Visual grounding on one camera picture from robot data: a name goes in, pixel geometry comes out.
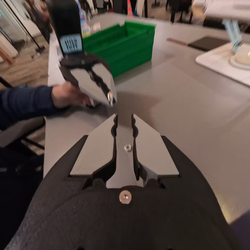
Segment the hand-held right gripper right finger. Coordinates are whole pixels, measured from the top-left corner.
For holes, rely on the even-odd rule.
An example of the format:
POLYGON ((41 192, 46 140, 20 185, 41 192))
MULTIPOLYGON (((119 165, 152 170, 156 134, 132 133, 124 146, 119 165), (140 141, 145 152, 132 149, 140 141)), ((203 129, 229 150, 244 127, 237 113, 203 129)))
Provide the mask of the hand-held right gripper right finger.
POLYGON ((133 168, 136 180, 178 177, 179 171, 160 135, 136 114, 132 114, 133 168))

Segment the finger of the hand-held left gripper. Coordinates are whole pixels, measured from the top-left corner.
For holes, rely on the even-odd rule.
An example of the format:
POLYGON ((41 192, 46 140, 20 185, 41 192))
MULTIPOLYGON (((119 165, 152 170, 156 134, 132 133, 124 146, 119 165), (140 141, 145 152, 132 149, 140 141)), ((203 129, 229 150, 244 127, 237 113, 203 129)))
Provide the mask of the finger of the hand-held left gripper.
POLYGON ((77 80, 81 92, 89 97, 93 107, 98 104, 110 106, 101 88, 93 80, 92 71, 89 73, 84 69, 71 69, 70 73, 77 80))
POLYGON ((102 63, 97 63, 92 66, 92 77, 96 85, 101 88, 106 99, 107 93, 109 91, 112 92, 115 104, 117 102, 117 91, 114 84, 113 76, 110 71, 102 63))

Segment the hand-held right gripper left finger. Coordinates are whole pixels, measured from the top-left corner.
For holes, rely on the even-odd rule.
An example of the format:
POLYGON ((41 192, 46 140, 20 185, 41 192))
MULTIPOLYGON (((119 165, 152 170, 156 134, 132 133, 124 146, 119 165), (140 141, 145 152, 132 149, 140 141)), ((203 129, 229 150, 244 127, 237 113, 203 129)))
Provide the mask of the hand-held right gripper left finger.
POLYGON ((113 114, 71 149, 70 177, 101 179, 106 183, 116 171, 118 115, 113 114))

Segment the green plastic bin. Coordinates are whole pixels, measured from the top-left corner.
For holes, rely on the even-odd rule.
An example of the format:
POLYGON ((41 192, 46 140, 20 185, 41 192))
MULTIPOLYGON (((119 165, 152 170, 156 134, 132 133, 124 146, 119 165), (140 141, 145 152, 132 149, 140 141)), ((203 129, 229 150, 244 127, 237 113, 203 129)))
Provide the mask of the green plastic bin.
POLYGON ((106 61, 113 78, 152 59, 156 25, 125 21, 83 38, 83 49, 106 61))

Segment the person's left forearm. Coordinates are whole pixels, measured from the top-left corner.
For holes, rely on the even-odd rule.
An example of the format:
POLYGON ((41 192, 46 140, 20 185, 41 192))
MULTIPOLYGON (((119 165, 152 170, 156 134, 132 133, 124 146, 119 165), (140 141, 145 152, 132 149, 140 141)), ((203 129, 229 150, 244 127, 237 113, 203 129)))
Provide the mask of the person's left forearm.
POLYGON ((52 87, 11 88, 0 91, 0 129, 18 121, 57 114, 52 101, 52 87))

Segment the person's left hand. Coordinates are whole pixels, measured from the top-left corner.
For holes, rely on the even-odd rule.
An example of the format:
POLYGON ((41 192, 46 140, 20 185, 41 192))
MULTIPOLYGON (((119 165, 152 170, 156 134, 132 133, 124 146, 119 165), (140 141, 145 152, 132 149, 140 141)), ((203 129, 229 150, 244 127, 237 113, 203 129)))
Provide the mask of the person's left hand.
POLYGON ((52 88, 52 102, 56 108, 65 108, 71 105, 92 106, 89 97, 80 91, 79 87, 66 81, 63 85, 52 88))

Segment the disinfectant wipes canister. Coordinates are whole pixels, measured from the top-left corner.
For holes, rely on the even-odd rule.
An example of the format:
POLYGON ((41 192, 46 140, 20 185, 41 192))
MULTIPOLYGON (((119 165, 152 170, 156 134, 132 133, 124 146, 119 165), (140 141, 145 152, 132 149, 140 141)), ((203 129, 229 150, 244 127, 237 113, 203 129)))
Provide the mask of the disinfectant wipes canister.
POLYGON ((81 8, 80 2, 76 0, 78 8, 79 8, 79 15, 80 15, 80 27, 81 27, 81 34, 82 38, 90 36, 89 26, 86 22, 84 11, 81 8))

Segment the black floor lamp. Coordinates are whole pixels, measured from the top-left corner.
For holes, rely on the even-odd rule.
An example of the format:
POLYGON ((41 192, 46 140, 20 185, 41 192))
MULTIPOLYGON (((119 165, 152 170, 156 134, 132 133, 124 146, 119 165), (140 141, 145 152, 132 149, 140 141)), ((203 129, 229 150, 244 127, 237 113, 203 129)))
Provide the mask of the black floor lamp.
POLYGON ((30 34, 30 32, 27 30, 27 28, 25 27, 25 25, 22 23, 22 21, 19 19, 19 17, 17 16, 17 14, 14 12, 14 10, 11 8, 11 6, 9 5, 9 3, 6 0, 2 0, 4 2, 4 4, 7 6, 7 8, 9 9, 9 11, 12 13, 12 15, 15 17, 15 19, 17 20, 17 22, 19 23, 19 25, 21 26, 21 28, 25 31, 25 33, 29 36, 29 38, 35 43, 35 45, 37 46, 37 48, 35 49, 36 54, 41 55, 44 50, 45 50, 45 46, 40 46, 36 40, 34 39, 34 37, 30 34))

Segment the white cabinet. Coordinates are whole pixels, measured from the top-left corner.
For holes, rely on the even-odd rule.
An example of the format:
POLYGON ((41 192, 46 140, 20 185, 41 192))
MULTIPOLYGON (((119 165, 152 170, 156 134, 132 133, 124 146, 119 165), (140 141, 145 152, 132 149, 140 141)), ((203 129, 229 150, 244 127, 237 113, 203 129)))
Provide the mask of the white cabinet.
POLYGON ((19 52, 2 34, 0 34, 0 47, 12 58, 16 58, 19 55, 19 52))

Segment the person's black chair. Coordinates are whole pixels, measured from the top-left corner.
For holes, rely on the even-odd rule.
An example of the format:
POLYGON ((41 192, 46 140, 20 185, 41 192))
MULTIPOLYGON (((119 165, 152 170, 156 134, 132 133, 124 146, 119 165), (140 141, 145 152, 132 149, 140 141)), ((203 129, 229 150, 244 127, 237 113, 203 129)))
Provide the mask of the person's black chair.
POLYGON ((45 119, 43 117, 36 117, 15 123, 0 133, 1 149, 9 149, 26 157, 36 155, 36 153, 27 145, 23 144, 22 141, 44 150, 44 146, 28 139, 28 136, 44 126, 45 119))

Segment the person's body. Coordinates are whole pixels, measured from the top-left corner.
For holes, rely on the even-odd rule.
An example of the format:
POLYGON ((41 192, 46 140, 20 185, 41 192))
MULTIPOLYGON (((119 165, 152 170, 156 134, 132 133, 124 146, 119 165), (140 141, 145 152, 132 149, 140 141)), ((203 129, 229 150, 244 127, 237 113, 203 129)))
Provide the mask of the person's body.
POLYGON ((0 160, 0 249, 4 249, 18 230, 43 179, 44 154, 27 156, 1 148, 0 160))

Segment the black office chair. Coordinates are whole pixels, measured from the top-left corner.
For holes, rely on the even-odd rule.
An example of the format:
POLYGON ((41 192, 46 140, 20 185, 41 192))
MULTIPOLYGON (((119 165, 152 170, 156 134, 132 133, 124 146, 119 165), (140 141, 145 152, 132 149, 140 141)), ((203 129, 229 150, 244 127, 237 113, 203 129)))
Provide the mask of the black office chair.
POLYGON ((179 23, 190 24, 193 14, 191 13, 189 21, 186 22, 183 21, 183 13, 189 14, 192 3, 193 0, 167 0, 165 9, 167 10, 168 7, 171 9, 170 22, 174 23, 175 15, 180 13, 179 23))

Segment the black rectangular pad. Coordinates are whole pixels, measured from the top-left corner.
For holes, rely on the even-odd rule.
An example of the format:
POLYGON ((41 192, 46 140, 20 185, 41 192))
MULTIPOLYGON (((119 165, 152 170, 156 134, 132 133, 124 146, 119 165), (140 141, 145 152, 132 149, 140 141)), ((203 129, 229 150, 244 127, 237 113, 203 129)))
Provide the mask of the black rectangular pad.
POLYGON ((222 45, 229 43, 227 39, 221 39, 212 36, 205 36, 188 44, 188 47, 195 48, 200 51, 208 52, 222 45))

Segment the white folding stand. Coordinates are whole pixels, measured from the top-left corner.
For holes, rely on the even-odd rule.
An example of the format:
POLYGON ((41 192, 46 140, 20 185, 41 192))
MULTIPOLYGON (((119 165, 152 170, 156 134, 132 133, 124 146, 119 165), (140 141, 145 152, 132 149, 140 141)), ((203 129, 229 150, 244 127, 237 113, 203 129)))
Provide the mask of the white folding stand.
POLYGON ((230 42, 205 52, 196 58, 196 63, 250 86, 250 45, 243 42, 238 21, 224 19, 230 42))

